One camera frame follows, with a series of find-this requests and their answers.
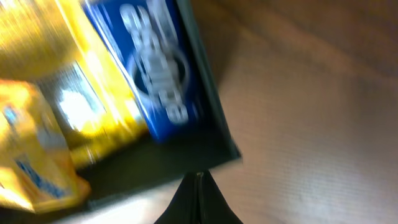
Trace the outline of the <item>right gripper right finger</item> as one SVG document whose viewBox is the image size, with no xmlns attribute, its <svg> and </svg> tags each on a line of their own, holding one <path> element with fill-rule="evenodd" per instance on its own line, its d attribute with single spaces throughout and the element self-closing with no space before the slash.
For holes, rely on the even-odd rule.
<svg viewBox="0 0 398 224">
<path fill-rule="evenodd" d="M 208 170 L 198 174 L 198 221 L 201 224 L 243 224 Z"/>
</svg>

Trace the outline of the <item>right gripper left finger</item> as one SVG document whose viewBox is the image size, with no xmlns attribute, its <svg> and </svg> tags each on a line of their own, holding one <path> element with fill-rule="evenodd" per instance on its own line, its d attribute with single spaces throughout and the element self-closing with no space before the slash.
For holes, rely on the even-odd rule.
<svg viewBox="0 0 398 224">
<path fill-rule="evenodd" d="M 198 176 L 188 173 L 155 224 L 195 224 L 198 208 Z"/>
</svg>

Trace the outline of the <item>dark green box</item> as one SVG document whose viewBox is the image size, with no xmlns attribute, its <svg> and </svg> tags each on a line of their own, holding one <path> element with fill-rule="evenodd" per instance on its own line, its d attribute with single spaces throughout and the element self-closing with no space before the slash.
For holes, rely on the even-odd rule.
<svg viewBox="0 0 398 224">
<path fill-rule="evenodd" d="M 97 163 L 83 169 L 74 166 L 77 175 L 85 179 L 91 188 L 82 203 L 47 213 L 31 213 L 1 206 L 2 223 L 47 223 L 94 212 L 123 201 L 134 192 L 188 173 L 196 173 L 198 176 L 204 170 L 239 157 L 198 35 L 192 6 L 189 1 L 167 1 L 175 1 L 177 4 L 191 58 L 197 67 L 203 98 L 203 117 L 200 122 L 191 130 L 178 133 L 165 141 L 157 141 L 150 134 L 134 96 L 147 129 L 135 141 Z"/>
</svg>

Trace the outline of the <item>small yellow cracker packet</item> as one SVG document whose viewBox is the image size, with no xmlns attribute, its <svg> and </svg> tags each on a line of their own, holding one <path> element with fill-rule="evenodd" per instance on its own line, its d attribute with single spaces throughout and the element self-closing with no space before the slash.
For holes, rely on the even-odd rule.
<svg viewBox="0 0 398 224">
<path fill-rule="evenodd" d="M 1 206 L 47 213 L 82 203 L 90 190 L 39 89 L 1 80 Z"/>
</svg>

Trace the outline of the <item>blue Eclipse mint box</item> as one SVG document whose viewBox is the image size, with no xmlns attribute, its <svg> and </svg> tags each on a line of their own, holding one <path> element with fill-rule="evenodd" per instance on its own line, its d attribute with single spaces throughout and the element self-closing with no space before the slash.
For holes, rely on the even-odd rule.
<svg viewBox="0 0 398 224">
<path fill-rule="evenodd" d="M 177 4 L 167 0 L 85 1 L 83 10 L 131 87 L 157 141 L 203 117 L 196 65 Z"/>
</svg>

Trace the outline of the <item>yellow Hacks candy bag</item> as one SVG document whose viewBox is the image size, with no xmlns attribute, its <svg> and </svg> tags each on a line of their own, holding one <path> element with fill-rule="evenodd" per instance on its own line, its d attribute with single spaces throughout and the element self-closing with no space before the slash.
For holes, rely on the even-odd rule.
<svg viewBox="0 0 398 224">
<path fill-rule="evenodd" d="M 42 92 L 77 169 L 147 129 L 81 1 L 2 1 L 1 78 L 29 82 Z"/>
</svg>

